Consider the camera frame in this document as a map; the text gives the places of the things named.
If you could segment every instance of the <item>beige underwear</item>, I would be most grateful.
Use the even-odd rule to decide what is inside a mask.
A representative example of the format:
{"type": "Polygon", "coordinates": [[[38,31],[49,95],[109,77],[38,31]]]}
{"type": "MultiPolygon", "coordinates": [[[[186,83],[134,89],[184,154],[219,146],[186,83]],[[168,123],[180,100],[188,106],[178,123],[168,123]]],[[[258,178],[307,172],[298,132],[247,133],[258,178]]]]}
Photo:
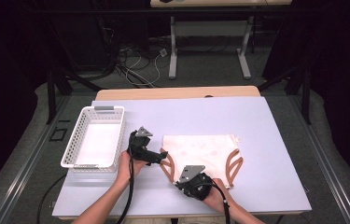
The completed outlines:
{"type": "Polygon", "coordinates": [[[168,151],[168,156],[161,161],[161,168],[174,183],[186,165],[204,165],[204,173],[231,188],[244,161],[237,142],[233,134],[165,135],[161,152],[168,151]]]}

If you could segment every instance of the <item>white tray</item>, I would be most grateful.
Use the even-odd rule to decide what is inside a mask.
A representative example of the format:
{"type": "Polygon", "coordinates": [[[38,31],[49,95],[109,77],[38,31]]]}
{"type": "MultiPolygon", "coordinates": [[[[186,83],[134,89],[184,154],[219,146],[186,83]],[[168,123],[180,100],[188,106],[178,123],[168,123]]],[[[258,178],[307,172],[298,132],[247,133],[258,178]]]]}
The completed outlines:
{"type": "Polygon", "coordinates": [[[125,128],[123,106],[81,110],[61,166],[76,172],[116,172],[125,128]]]}

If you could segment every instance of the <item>white table surface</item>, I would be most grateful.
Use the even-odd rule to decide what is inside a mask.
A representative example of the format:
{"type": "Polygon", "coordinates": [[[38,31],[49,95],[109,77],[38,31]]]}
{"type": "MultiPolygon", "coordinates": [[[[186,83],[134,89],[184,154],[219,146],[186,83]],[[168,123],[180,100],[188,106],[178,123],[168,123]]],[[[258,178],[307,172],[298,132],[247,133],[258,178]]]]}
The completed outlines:
{"type": "MultiPolygon", "coordinates": [[[[165,134],[233,133],[241,139],[239,148],[245,160],[230,190],[240,205],[254,214],[297,214],[312,209],[263,97],[94,101],[92,105],[125,107],[124,150],[129,134],[141,126],[154,134],[147,147],[156,152],[165,134]]],[[[52,215],[79,216],[109,188],[115,175],[69,171],[52,215]]],[[[110,216],[122,213],[127,198],[125,191],[110,216]]],[[[185,196],[169,182],[158,164],[152,164],[135,179],[128,217],[214,213],[203,203],[185,196]]]]}

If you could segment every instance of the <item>electrical cable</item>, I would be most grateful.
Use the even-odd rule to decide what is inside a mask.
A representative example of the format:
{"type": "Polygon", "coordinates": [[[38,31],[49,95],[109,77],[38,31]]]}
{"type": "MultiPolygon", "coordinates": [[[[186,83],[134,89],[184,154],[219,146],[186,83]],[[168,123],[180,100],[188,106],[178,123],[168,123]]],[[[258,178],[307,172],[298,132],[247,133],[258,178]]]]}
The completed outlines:
{"type": "Polygon", "coordinates": [[[166,60],[166,61],[162,61],[162,63],[164,63],[164,65],[162,65],[162,66],[157,66],[157,65],[156,65],[156,67],[158,67],[158,68],[164,68],[164,67],[168,66],[168,65],[171,63],[171,58],[170,58],[170,57],[167,57],[167,60],[166,60]]]}
{"type": "Polygon", "coordinates": [[[220,192],[221,197],[223,198],[225,221],[226,221],[226,224],[230,224],[231,223],[231,220],[230,220],[230,206],[228,205],[227,199],[226,199],[222,189],[216,184],[216,182],[214,180],[213,180],[213,183],[211,183],[211,184],[203,183],[203,184],[195,185],[194,188],[198,188],[200,186],[212,186],[213,188],[217,189],[218,192],[220,192]]]}
{"type": "MultiPolygon", "coordinates": [[[[117,68],[121,71],[121,73],[123,73],[125,75],[127,68],[125,68],[122,64],[117,64],[117,68]]],[[[141,83],[145,83],[146,84],[146,80],[143,80],[141,76],[136,76],[134,73],[130,73],[130,75],[134,78],[136,78],[137,80],[139,80],[141,83]]],[[[130,78],[128,76],[125,76],[125,78],[127,79],[127,81],[131,84],[133,84],[136,88],[140,88],[140,85],[136,85],[134,84],[133,81],[130,80],[130,78]]]]}
{"type": "MultiPolygon", "coordinates": [[[[126,65],[126,61],[127,61],[127,59],[130,58],[130,57],[134,57],[134,56],[127,56],[127,57],[126,57],[125,61],[123,62],[124,67],[128,67],[128,66],[126,65]]],[[[149,59],[148,57],[145,57],[145,58],[147,59],[147,63],[144,64],[143,66],[140,66],[140,67],[137,67],[137,68],[134,67],[133,70],[141,70],[141,69],[143,69],[143,68],[146,68],[146,67],[150,64],[150,59],[149,59]]]]}
{"type": "Polygon", "coordinates": [[[163,49],[166,49],[168,52],[171,53],[171,43],[167,40],[167,38],[159,37],[157,41],[150,41],[149,44],[151,46],[157,46],[163,49]]]}
{"type": "Polygon", "coordinates": [[[143,83],[143,84],[137,84],[137,83],[131,83],[131,84],[138,85],[138,86],[150,86],[150,87],[154,87],[153,84],[154,84],[155,82],[157,82],[157,81],[160,79],[160,77],[161,77],[160,69],[159,69],[158,66],[157,66],[157,60],[158,60],[158,58],[159,58],[160,56],[161,56],[160,54],[157,55],[157,57],[155,57],[155,60],[154,60],[154,65],[155,65],[155,68],[156,68],[156,70],[157,70],[157,72],[158,72],[158,75],[157,75],[157,77],[155,78],[155,80],[153,80],[153,81],[148,81],[148,80],[146,80],[144,77],[140,76],[139,74],[137,74],[137,73],[135,73],[133,70],[131,70],[131,68],[132,68],[133,66],[135,66],[136,64],[139,63],[141,57],[139,58],[139,61],[137,61],[137,63],[135,63],[134,65],[132,65],[131,67],[129,67],[129,68],[127,69],[127,71],[126,71],[126,73],[125,73],[125,76],[127,77],[127,76],[128,76],[128,73],[131,72],[131,73],[133,73],[135,76],[138,76],[138,77],[142,78],[142,79],[146,82],[146,83],[143,83]]]}
{"type": "Polygon", "coordinates": [[[134,63],[133,65],[131,65],[128,69],[127,69],[127,73],[129,70],[131,70],[131,68],[135,67],[137,64],[140,63],[140,61],[142,60],[142,55],[140,55],[138,52],[136,52],[139,55],[139,59],[137,60],[136,63],[134,63]]]}
{"type": "Polygon", "coordinates": [[[126,214],[128,213],[129,207],[131,206],[132,196],[133,196],[133,183],[134,183],[134,168],[133,168],[133,155],[131,153],[131,159],[129,161],[129,195],[128,195],[128,201],[126,202],[124,211],[122,212],[122,215],[119,217],[119,220],[117,221],[117,224],[120,224],[123,219],[125,218],[126,214]]]}
{"type": "Polygon", "coordinates": [[[55,187],[55,185],[58,184],[59,181],[61,181],[63,178],[65,178],[66,175],[67,174],[62,175],[59,179],[57,179],[55,182],[53,182],[53,184],[44,193],[43,198],[41,198],[40,204],[38,205],[38,209],[37,209],[37,217],[36,217],[36,223],[37,224],[40,223],[40,213],[41,213],[41,208],[43,207],[44,200],[46,199],[46,197],[49,194],[49,192],[53,189],[53,187],[55,187]]]}

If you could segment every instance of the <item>brown fabric trim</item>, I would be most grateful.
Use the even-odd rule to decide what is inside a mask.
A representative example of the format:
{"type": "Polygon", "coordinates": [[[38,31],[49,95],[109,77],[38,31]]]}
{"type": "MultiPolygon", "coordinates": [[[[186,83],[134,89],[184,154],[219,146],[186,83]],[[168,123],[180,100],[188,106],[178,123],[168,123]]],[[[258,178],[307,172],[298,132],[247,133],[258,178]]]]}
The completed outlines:
{"type": "Polygon", "coordinates": [[[168,176],[169,180],[171,181],[171,183],[175,182],[175,163],[174,160],[172,159],[171,155],[167,155],[166,159],[169,160],[168,161],[161,161],[160,167],[162,168],[163,172],[166,174],[166,176],[168,176]],[[169,166],[171,173],[168,172],[168,170],[164,167],[164,166],[169,166]]]}
{"type": "Polygon", "coordinates": [[[244,164],[244,158],[242,158],[242,157],[232,163],[232,165],[231,165],[232,168],[233,168],[233,166],[236,166],[236,168],[231,175],[231,180],[229,180],[231,183],[233,183],[233,180],[235,179],[236,175],[238,174],[238,171],[241,169],[243,164],[244,164]]]}
{"type": "Polygon", "coordinates": [[[227,158],[227,163],[226,163],[226,177],[228,180],[228,183],[230,184],[231,187],[233,187],[233,179],[235,179],[236,175],[238,174],[239,169],[241,168],[242,164],[244,163],[244,159],[241,157],[238,160],[234,161],[231,163],[231,160],[233,157],[235,157],[239,153],[239,149],[236,148],[232,153],[227,158]],[[235,167],[235,171],[231,175],[231,170],[233,167],[235,167]]]}

